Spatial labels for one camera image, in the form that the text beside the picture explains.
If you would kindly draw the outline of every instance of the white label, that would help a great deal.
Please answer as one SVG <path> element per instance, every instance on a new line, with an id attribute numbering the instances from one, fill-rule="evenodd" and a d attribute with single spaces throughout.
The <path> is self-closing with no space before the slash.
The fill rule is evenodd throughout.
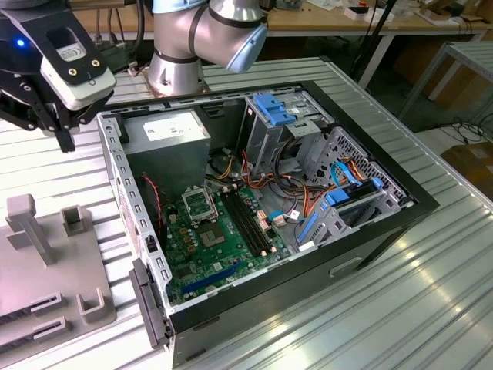
<path id="1" fill-rule="evenodd" d="M 488 158 L 488 153 L 486 153 L 483 149 L 471 148 L 469 150 L 471 151 L 471 153 L 475 155 L 476 158 L 479 159 Z"/>
<path id="2" fill-rule="evenodd" d="M 300 216 L 300 212 L 298 212 L 297 210 L 292 210 L 291 213 L 289 214 L 289 217 L 292 218 L 293 220 L 297 220 L 299 216 Z"/>
<path id="3" fill-rule="evenodd" d="M 303 251 L 307 250 L 308 248 L 312 248 L 314 246 L 315 246 L 314 241 L 313 240 L 310 240 L 308 243 L 305 243 L 303 245 L 300 245 L 298 247 L 298 249 L 300 250 L 300 252 L 303 252 Z"/>
<path id="4" fill-rule="evenodd" d="M 56 51 L 60 55 L 60 58 L 62 58 L 66 62 L 77 60 L 79 58 L 82 58 L 86 54 L 86 52 L 84 52 L 84 49 L 80 46 L 78 42 L 76 42 L 75 44 L 63 46 L 60 49 L 56 49 Z"/>
<path id="5" fill-rule="evenodd" d="M 195 117 L 190 112 L 180 113 L 178 116 L 160 119 L 158 121 L 146 122 L 143 128 L 146 131 L 149 141 L 182 136 L 200 130 Z"/>

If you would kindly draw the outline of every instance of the motherboard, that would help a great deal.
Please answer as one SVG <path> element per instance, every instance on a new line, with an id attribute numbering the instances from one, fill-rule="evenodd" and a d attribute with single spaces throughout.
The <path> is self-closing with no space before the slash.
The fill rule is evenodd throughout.
<path id="1" fill-rule="evenodd" d="M 212 292 L 290 256 L 275 226 L 261 216 L 265 213 L 250 189 L 193 192 L 191 201 L 183 197 L 165 208 L 169 225 L 166 259 L 173 274 L 167 293 L 173 304 Z M 198 214 L 215 213 L 215 219 L 196 222 Z"/>

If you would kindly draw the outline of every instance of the red cable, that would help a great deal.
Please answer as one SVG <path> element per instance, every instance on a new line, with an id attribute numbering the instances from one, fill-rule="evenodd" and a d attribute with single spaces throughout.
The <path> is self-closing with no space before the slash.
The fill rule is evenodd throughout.
<path id="1" fill-rule="evenodd" d="M 157 222 L 159 226 L 158 230 L 158 236 L 161 236 L 161 227 L 163 225 L 163 222 L 161 220 L 161 200 L 159 198 L 159 191 L 157 190 L 157 186 L 154 185 L 154 182 L 148 178 L 146 175 L 142 175 L 142 178 L 149 183 L 151 187 L 153 187 L 154 194 L 156 195 L 156 202 L 157 202 L 157 211 L 158 211 L 158 216 L 157 216 Z"/>

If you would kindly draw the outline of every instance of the metal workbench surface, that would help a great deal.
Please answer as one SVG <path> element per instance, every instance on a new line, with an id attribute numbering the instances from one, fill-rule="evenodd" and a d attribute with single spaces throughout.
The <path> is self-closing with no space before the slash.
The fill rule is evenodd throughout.
<path id="1" fill-rule="evenodd" d="M 493 368 L 491 202 L 428 153 L 336 66 L 320 59 L 259 62 L 234 75 L 205 68 L 213 90 L 314 80 L 440 203 L 376 263 L 279 313 L 183 368 Z M 139 77 L 118 78 L 114 100 L 149 97 Z M 0 199 L 30 192 L 38 214 L 71 204 L 96 221 L 118 317 L 114 323 L 12 368 L 161 368 L 129 281 L 131 248 L 106 176 L 96 124 L 77 150 L 2 123 Z M 5 216 L 5 205 L 0 216 Z"/>
<path id="2" fill-rule="evenodd" d="M 448 53 L 480 76 L 493 82 L 493 41 L 450 42 Z"/>

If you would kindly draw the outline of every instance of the ram slot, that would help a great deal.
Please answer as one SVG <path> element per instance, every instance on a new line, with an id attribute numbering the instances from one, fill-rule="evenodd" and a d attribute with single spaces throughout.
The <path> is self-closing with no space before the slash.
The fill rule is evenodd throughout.
<path id="1" fill-rule="evenodd" d="M 269 244 L 260 231 L 260 227 L 250 216 L 250 212 L 241 197 L 236 193 L 229 193 L 222 195 L 221 200 L 240 235 L 245 240 L 250 253 L 254 257 L 259 257 L 263 251 L 267 252 Z"/>

